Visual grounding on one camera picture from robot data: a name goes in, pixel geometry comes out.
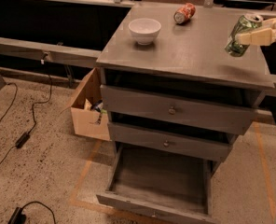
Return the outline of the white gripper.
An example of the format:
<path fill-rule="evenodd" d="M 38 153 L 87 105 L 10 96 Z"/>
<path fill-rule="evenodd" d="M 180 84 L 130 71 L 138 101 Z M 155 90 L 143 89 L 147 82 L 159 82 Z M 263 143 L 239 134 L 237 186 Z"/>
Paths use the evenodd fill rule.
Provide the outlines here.
<path fill-rule="evenodd" d="M 236 41 L 242 45 L 269 46 L 276 42 L 276 18 L 262 21 L 263 27 L 236 34 Z"/>

